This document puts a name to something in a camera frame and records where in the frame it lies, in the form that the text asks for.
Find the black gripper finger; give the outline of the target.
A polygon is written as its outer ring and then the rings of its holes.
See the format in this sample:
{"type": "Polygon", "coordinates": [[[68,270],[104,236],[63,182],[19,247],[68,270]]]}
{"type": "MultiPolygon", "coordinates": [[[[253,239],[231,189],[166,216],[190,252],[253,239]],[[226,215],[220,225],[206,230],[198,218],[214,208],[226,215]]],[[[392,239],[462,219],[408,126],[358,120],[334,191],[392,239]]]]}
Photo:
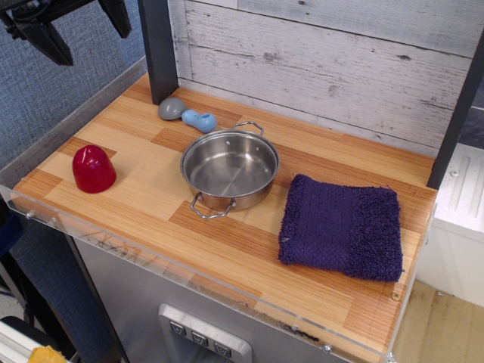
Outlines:
{"type": "Polygon", "coordinates": [[[51,23],[37,20],[21,23],[20,32],[37,50],[57,65],[73,65],[69,47],[51,23]]]}
{"type": "Polygon", "coordinates": [[[99,0],[98,2],[119,36],[122,39],[128,38],[132,26],[125,2],[123,0],[99,0]]]}

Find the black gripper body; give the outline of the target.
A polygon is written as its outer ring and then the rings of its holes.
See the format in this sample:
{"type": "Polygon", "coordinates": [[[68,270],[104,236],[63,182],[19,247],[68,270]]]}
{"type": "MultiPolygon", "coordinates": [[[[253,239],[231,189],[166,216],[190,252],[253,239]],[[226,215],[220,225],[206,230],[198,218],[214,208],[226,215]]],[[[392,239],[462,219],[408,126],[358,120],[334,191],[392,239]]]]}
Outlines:
{"type": "Polygon", "coordinates": [[[92,0],[1,0],[1,21],[4,23],[7,33],[13,39],[26,40],[26,37],[21,34],[20,25],[32,23],[34,20],[38,20],[41,23],[51,22],[91,2],[92,0]]]}

